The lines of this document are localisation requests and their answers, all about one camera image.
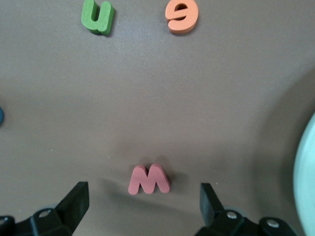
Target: red letter m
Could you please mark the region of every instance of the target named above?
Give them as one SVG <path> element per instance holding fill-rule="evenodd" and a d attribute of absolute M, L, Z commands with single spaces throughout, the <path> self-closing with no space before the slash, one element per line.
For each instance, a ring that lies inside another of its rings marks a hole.
<path fill-rule="evenodd" d="M 146 194 L 151 194 L 154 192 L 156 184 L 162 193 L 169 192 L 170 184 L 162 167 L 159 164 L 153 164 L 147 175 L 146 168 L 139 165 L 133 169 L 128 192 L 131 195 L 136 195 L 141 185 Z"/>

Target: foam letter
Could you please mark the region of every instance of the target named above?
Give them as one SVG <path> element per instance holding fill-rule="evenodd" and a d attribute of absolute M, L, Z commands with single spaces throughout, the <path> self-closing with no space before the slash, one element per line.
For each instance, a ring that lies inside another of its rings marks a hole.
<path fill-rule="evenodd" d="M 3 111 L 0 107 L 0 124 L 2 123 L 2 121 L 3 121 Z"/>
<path fill-rule="evenodd" d="M 198 6 L 194 0 L 171 0 L 166 6 L 165 17 L 172 33 L 187 33 L 197 23 Z"/>
<path fill-rule="evenodd" d="M 146 168 L 139 165 L 133 169 L 128 192 L 131 195 L 136 195 L 141 185 L 146 194 L 152 194 L 156 184 L 162 193 L 169 192 L 170 184 L 162 167 L 159 164 L 153 164 L 147 175 Z"/>
<path fill-rule="evenodd" d="M 99 10 L 98 20 L 95 21 L 97 8 L 98 6 L 94 0 L 85 0 L 81 22 L 92 33 L 108 35 L 112 27 L 115 10 L 110 2 L 103 2 Z"/>

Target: metal screw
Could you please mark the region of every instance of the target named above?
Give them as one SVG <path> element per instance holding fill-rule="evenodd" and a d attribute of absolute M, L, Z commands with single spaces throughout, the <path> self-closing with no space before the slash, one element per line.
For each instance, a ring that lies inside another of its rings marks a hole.
<path fill-rule="evenodd" d="M 8 217 L 6 217 L 6 218 L 0 220 L 0 225 L 4 224 L 7 220 L 8 220 Z"/>
<path fill-rule="evenodd" d="M 271 219 L 267 220 L 267 224 L 272 228 L 279 228 L 280 226 L 277 221 Z"/>
<path fill-rule="evenodd" d="M 236 219 L 237 218 L 237 215 L 232 211 L 229 211 L 226 215 L 230 219 Z"/>
<path fill-rule="evenodd" d="M 42 212 L 39 214 L 38 217 L 39 217 L 39 218 L 46 217 L 49 213 L 50 213 L 50 210 L 42 211 Z"/>

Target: pink letter m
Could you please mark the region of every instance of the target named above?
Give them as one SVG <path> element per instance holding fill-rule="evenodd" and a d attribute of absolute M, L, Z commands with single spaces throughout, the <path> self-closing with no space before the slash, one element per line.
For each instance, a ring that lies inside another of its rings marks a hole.
<path fill-rule="evenodd" d="M 133 169 L 128 192 L 136 195 L 141 185 L 146 194 L 151 194 L 154 192 L 156 184 L 162 193 L 169 192 L 170 184 L 162 167 L 159 164 L 153 164 L 147 175 L 146 168 L 138 165 Z"/>

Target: gray surface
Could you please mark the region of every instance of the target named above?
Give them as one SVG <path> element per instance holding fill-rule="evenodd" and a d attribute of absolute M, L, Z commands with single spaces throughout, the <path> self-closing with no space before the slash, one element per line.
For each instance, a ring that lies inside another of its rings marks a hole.
<path fill-rule="evenodd" d="M 0 215 L 23 220 L 87 180 L 75 236 L 189 236 L 210 182 L 303 235 L 292 170 L 315 110 L 314 2 L 198 0 L 185 36 L 167 0 L 111 2 L 109 37 L 81 25 L 82 0 L 0 3 Z M 129 195 L 133 167 L 155 162 L 171 192 Z"/>

